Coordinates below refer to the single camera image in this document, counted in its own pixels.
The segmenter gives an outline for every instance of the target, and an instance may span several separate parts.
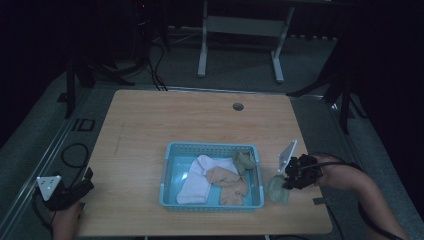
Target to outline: cable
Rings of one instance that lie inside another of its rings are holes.
[[[305,238],[305,237],[301,237],[301,236],[296,236],[296,235],[283,235],[283,236],[274,236],[272,238],[272,240],[279,240],[279,239],[284,239],[284,238],[297,238],[297,239],[302,239],[302,240],[310,240],[309,238]]]
[[[72,148],[72,147],[75,147],[75,146],[81,146],[81,147],[83,147],[83,149],[84,149],[84,151],[85,151],[85,157],[84,157],[84,161],[83,161],[83,164],[82,165],[73,165],[73,164],[70,164],[69,162],[67,162],[66,161],[66,159],[65,159],[65,153],[70,149],[70,148]],[[87,167],[87,165],[88,165],[88,160],[89,160],[89,150],[88,150],[88,147],[86,146],[86,145],[84,145],[84,144],[82,144],[82,143],[74,143],[74,144],[71,144],[71,145],[69,145],[69,146],[67,146],[65,149],[63,149],[62,150],[62,153],[61,153],[61,160],[62,160],[62,162],[66,165],[66,166],[68,166],[68,167],[71,167],[71,168],[79,168],[80,170],[78,171],[78,174],[75,176],[75,178],[74,178],[74,180],[72,181],[72,183],[71,183],[71,185],[70,185],[70,187],[69,188],[67,188],[67,190],[69,190],[70,191],[70,189],[72,189],[72,187],[73,187],[73,185],[75,184],[75,182],[76,182],[76,180],[78,179],[78,177],[81,175],[81,173],[82,173],[82,171],[83,171],[83,169],[85,168],[85,167]],[[54,211],[54,213],[53,213],[53,216],[52,216],[52,218],[51,218],[51,220],[50,220],[50,223],[41,215],[41,213],[40,213],[40,211],[39,211],[39,209],[38,209],[38,207],[37,207],[37,197],[38,196],[41,196],[41,190],[40,190],[40,188],[37,186],[35,189],[34,189],[34,193],[32,194],[32,198],[31,198],[31,205],[32,205],[32,209],[33,209],[33,211],[34,211],[34,213],[35,213],[35,215],[37,216],[37,218],[41,221],[41,225],[43,226],[43,227],[45,227],[49,232],[50,232],[50,235],[53,237],[53,228],[52,228],[52,223],[53,223],[53,220],[54,220],[54,218],[56,217],[56,213],[57,213],[57,211]],[[57,204],[57,206],[60,206],[60,203],[61,203],[61,197],[60,197],[60,195],[59,196],[57,196],[57,202],[56,202],[56,204]]]
[[[159,60],[156,63],[156,66],[155,66],[154,69],[153,69],[152,61],[150,60],[150,58],[148,58],[148,63],[149,63],[150,71],[151,71],[150,74],[152,75],[153,84],[156,86],[158,91],[168,91],[168,89],[166,88],[166,85],[163,82],[162,78],[157,74],[159,64],[162,61],[162,58],[163,58],[163,55],[164,55],[164,50],[163,50],[162,46],[160,46],[157,43],[152,43],[152,45],[159,47],[159,49],[161,50]]]
[[[328,165],[346,165],[346,166],[349,166],[349,167],[354,167],[354,165],[352,163],[347,163],[347,162],[323,162],[323,163],[311,164],[311,165],[308,165],[308,166],[305,166],[305,167],[300,167],[299,170],[312,168],[312,167],[328,166]]]
[[[137,45],[137,43],[136,43],[137,28],[138,28],[137,25],[139,24],[139,21],[140,21],[139,17],[137,16],[137,13],[135,12],[135,9],[137,9],[137,7],[138,6],[137,6],[135,1],[129,1],[127,10],[128,10],[128,13],[131,16],[132,24],[134,25],[134,27],[133,27],[132,50],[131,50],[131,55],[129,57],[130,60],[135,55],[135,50],[136,50],[136,45]],[[146,65],[147,65],[147,59],[143,58],[142,56],[138,56],[136,58],[134,66],[131,66],[131,67],[128,67],[128,68],[125,68],[125,69],[115,70],[115,71],[112,71],[112,72],[123,76],[123,75],[133,73],[134,71],[136,71],[136,70],[138,70],[138,69],[140,69],[140,68],[142,68],[143,66],[146,66]]]
[[[175,40],[174,42],[169,43],[169,45],[174,45],[174,44],[176,44],[176,43],[182,42],[182,41],[187,40],[187,39],[189,39],[189,38],[196,37],[196,36],[201,36],[201,35],[202,35],[202,30],[199,30],[199,31],[197,31],[196,33],[193,33],[193,34],[172,34],[172,35],[170,35],[170,36],[185,36],[185,37],[180,38],[180,39],[177,39],[177,40]],[[160,40],[160,37],[158,37],[158,38],[154,39],[154,40],[152,41],[152,43],[154,43],[154,44],[164,45],[164,43],[158,43],[158,42],[157,42],[158,40]]]
[[[342,240],[344,240],[345,238],[344,238],[344,235],[343,235],[342,229],[340,228],[339,222],[337,222],[337,219],[336,219],[336,217],[334,216],[333,211],[331,210],[331,208],[330,208],[329,206],[327,206],[327,205],[325,205],[325,206],[327,207],[328,212],[330,213],[331,217],[332,217],[332,218],[333,218],[333,220],[334,220],[334,223],[336,224],[337,229],[339,230],[340,238],[341,238]]]
[[[146,61],[146,63],[144,64],[144,66],[143,66],[143,68],[142,68],[142,69],[140,69],[139,71],[137,71],[137,72],[135,72],[135,73],[133,73],[133,74],[131,74],[131,75],[129,75],[129,73],[128,73],[128,75],[126,75],[126,76],[125,76],[125,79],[131,79],[131,78],[133,78],[133,77],[135,77],[135,76],[139,75],[139,74],[140,74],[140,73],[142,73],[144,70],[146,70],[146,67],[147,67],[147,61]]]
[[[358,115],[359,115],[361,118],[368,119],[368,116],[367,116],[367,115],[365,115],[365,114],[362,112],[362,110],[358,107],[358,105],[356,104],[356,102],[353,100],[352,96],[350,96],[350,102],[352,103],[353,107],[355,108],[356,112],[358,113]]]
[[[389,233],[383,229],[381,229],[379,226],[377,226],[367,215],[367,213],[365,212],[364,208],[362,207],[361,203],[358,203],[358,211],[359,211],[359,215],[361,215],[362,219],[364,220],[365,224],[367,224],[370,228],[372,228],[374,231],[376,231],[377,233],[381,234],[382,236],[386,237],[387,239],[390,240],[403,240],[402,238]]]
[[[68,151],[70,148],[75,147],[75,146],[81,146],[85,150],[84,162],[80,166],[78,166],[78,165],[72,165],[72,164],[68,163],[65,160],[65,153],[66,153],[66,151]],[[71,185],[69,186],[69,189],[71,189],[74,186],[74,184],[75,184],[76,180],[78,179],[78,177],[81,175],[81,173],[84,170],[84,168],[87,167],[87,165],[88,165],[88,160],[89,160],[89,150],[88,150],[88,147],[86,145],[82,144],[82,143],[71,144],[71,145],[67,146],[65,149],[63,149],[63,151],[62,151],[62,153],[60,155],[60,158],[61,158],[62,162],[66,166],[68,166],[70,168],[79,168],[78,174],[75,176],[74,180],[72,181]]]

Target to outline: table leg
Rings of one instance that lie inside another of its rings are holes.
[[[206,61],[208,57],[208,47],[206,40],[208,37],[207,30],[208,21],[208,1],[203,1],[203,27],[202,27],[202,49],[200,50],[199,68],[197,70],[198,77],[204,77],[206,75]]]
[[[290,27],[290,22],[293,17],[293,13],[294,13],[294,7],[290,7],[289,13],[287,14],[287,17],[286,17],[286,21],[284,22],[283,28],[281,29],[278,46],[275,50],[271,51],[271,59],[272,59],[272,64],[274,66],[275,80],[280,83],[284,82],[283,70],[281,69],[281,63],[280,63],[280,53],[281,53],[281,49],[283,48],[284,40],[286,39],[287,32]]]

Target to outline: folded towel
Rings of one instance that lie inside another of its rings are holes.
[[[206,203],[211,187],[211,183],[206,179],[206,173],[209,169],[217,166],[237,173],[237,168],[231,158],[214,160],[208,156],[200,155],[190,166],[183,187],[177,194],[177,203]]]
[[[265,193],[271,201],[287,204],[289,201],[290,190],[283,188],[284,176],[282,174],[275,175],[266,184]]]

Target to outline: black cable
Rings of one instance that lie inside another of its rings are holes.
[[[168,89],[165,86],[165,83],[162,81],[162,78],[158,75],[159,64],[162,61],[162,58],[164,56],[165,51],[163,50],[163,47],[161,45],[157,44],[157,43],[152,43],[152,45],[158,47],[161,50],[161,54],[160,54],[159,60],[156,63],[156,66],[155,66],[154,78],[162,86],[162,90],[168,91]]]
[[[345,238],[344,238],[344,235],[343,235],[342,229],[341,229],[341,227],[340,227],[340,225],[339,225],[339,222],[337,222],[337,219],[336,219],[336,217],[334,216],[334,213],[333,213],[333,211],[331,210],[331,208],[330,208],[329,206],[327,206],[327,205],[326,205],[326,207],[327,207],[328,212],[330,213],[331,217],[333,218],[334,223],[336,224],[337,229],[339,230],[339,234],[340,234],[341,239],[342,239],[342,240],[344,240]]]
[[[83,149],[84,149],[84,151],[85,151],[85,157],[84,157],[84,162],[83,162],[83,164],[82,165],[73,165],[73,164],[70,164],[69,162],[67,162],[66,161],[66,159],[65,159],[65,153],[66,153],[66,151],[68,151],[70,148],[72,148],[72,147],[75,147],[75,146],[81,146],[81,147],[83,147]],[[74,178],[74,180],[72,181],[72,183],[71,183],[71,185],[70,185],[70,187],[68,188],[68,190],[69,189],[72,189],[72,186],[75,184],[75,182],[76,182],[76,180],[78,179],[78,177],[81,175],[81,173],[82,173],[82,171],[83,171],[83,169],[85,168],[85,167],[87,167],[87,165],[88,165],[88,160],[89,160],[89,150],[88,150],[88,147],[86,146],[86,145],[84,145],[84,144],[82,144],[82,143],[74,143],[74,144],[71,144],[71,145],[69,145],[69,146],[67,146],[65,149],[63,149],[62,150],[62,153],[61,153],[61,160],[62,160],[62,162],[66,165],[66,166],[68,166],[68,167],[71,167],[71,168],[79,168],[80,170],[78,171],[78,174],[75,176],[75,178]],[[56,212],[57,211],[55,211],[54,212],[54,214],[53,214],[53,216],[52,216],[52,219],[51,219],[51,221],[50,221],[50,223],[41,215],[41,213],[40,213],[40,211],[39,211],[39,209],[38,209],[38,207],[37,207],[37,197],[38,196],[41,196],[41,191],[40,191],[40,188],[39,187],[36,187],[35,188],[35,190],[34,190],[34,193],[32,194],[32,199],[31,199],[31,205],[32,205],[32,209],[33,209],[33,211],[34,211],[34,213],[35,213],[35,215],[37,216],[37,218],[41,221],[41,225],[43,226],[43,227],[45,227],[49,232],[50,232],[50,234],[51,234],[51,236],[53,237],[53,229],[52,229],[52,223],[53,223],[53,220],[54,220],[54,218],[55,218],[55,216],[56,216]],[[60,195],[57,197],[57,206],[60,206]]]
[[[328,166],[328,165],[346,165],[346,166],[349,166],[349,167],[354,167],[354,165],[352,163],[347,163],[347,162],[323,162],[323,163],[316,163],[316,164],[308,165],[308,166],[305,166],[305,167],[300,167],[299,170],[312,168],[312,167]]]
[[[140,73],[144,72],[144,70],[146,70],[147,65],[148,65],[148,60],[146,59],[145,61],[146,62],[143,64],[143,66],[142,66],[142,68],[140,70],[138,70],[138,71],[136,71],[134,73],[131,73],[131,75],[130,75],[130,73],[124,73],[125,79],[131,79],[131,78],[139,75]]]
[[[302,240],[310,240],[309,238],[305,238],[302,236],[296,236],[296,235],[282,235],[282,236],[274,236],[272,238],[272,240],[279,240],[279,239],[284,239],[284,238],[297,238],[297,239],[302,239]]]
[[[34,193],[32,194],[31,205],[34,210],[35,215],[41,221],[41,225],[47,229],[50,228],[50,224],[47,220],[41,215],[40,211],[37,207],[37,197],[41,195],[40,189],[38,187],[35,188]]]
[[[161,91],[161,89],[159,88],[158,83],[156,82],[156,79],[155,79],[155,76],[154,76],[154,73],[153,73],[154,70],[153,70],[153,66],[152,66],[152,62],[150,61],[150,58],[147,61],[149,62],[150,74],[152,75],[152,82],[156,86],[156,89],[158,91]]]
[[[137,3],[136,1],[129,1],[128,4],[128,14],[131,16],[131,20],[132,20],[132,24],[134,25],[133,27],[133,42],[132,42],[132,51],[131,51],[131,56],[129,57],[129,60],[131,60],[134,57],[134,53],[135,53],[135,49],[136,49],[136,35],[137,35],[137,24],[139,23],[139,18],[137,17],[137,13],[135,12],[135,9],[137,9]],[[124,68],[124,69],[119,69],[119,70],[112,70],[112,72],[124,76],[130,73],[135,72],[136,70],[144,67],[147,65],[147,59],[144,58],[143,56],[138,56],[136,58],[135,64],[133,66],[130,66],[128,68]]]
[[[80,166],[78,166],[78,165],[72,165],[72,164],[68,163],[65,160],[65,153],[66,153],[66,151],[68,151],[70,148],[75,147],[75,146],[81,146],[81,147],[83,147],[83,149],[85,151],[84,162]],[[62,153],[60,155],[60,158],[62,159],[62,162],[66,166],[68,166],[70,168],[79,168],[78,174],[75,176],[74,180],[72,181],[71,185],[69,186],[70,189],[74,186],[75,182],[77,181],[78,177],[81,175],[81,173],[84,170],[84,168],[87,167],[88,160],[89,160],[89,155],[90,154],[89,154],[88,147],[86,145],[82,144],[82,143],[74,143],[74,144],[71,144],[71,145],[67,146],[65,149],[63,149],[63,151],[62,151]]]
[[[320,157],[333,157],[333,158],[335,158],[335,159],[337,159],[337,160],[340,160],[340,161],[342,161],[342,162],[346,162],[345,160],[343,160],[342,158],[340,158],[340,157],[338,157],[338,156],[336,156],[336,155],[333,155],[333,154],[331,154],[331,153],[326,153],[326,152],[314,152],[314,153],[310,153],[309,154],[309,156],[314,156],[314,155],[317,155],[317,156],[320,156]]]
[[[365,115],[362,110],[358,107],[356,102],[353,100],[352,96],[350,96],[350,102],[352,103],[353,107],[355,108],[356,112],[359,114],[361,118],[368,119],[368,116]]]

